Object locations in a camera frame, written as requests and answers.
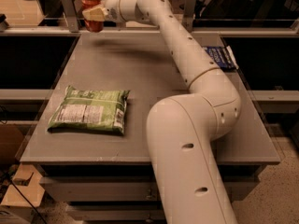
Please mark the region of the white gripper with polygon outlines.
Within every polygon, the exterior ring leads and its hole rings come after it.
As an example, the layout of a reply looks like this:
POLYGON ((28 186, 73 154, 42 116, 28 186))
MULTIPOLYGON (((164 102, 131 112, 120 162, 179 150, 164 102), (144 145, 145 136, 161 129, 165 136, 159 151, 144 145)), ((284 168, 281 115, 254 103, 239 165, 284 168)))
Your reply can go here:
POLYGON ((87 21, 113 21, 116 23, 125 22, 121 15, 121 0, 104 0, 104 5, 96 5, 84 9, 82 15, 87 21))

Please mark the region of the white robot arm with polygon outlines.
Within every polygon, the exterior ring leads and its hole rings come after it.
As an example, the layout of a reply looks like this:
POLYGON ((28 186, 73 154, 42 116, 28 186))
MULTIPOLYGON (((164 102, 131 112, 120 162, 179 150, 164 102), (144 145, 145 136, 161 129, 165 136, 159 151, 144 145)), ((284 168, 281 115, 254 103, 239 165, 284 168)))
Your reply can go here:
POLYGON ((189 89, 159 101, 147 117, 149 156, 167 224, 237 224, 211 148, 240 117, 232 81, 177 20, 168 0, 104 0, 83 16, 157 26, 189 89))

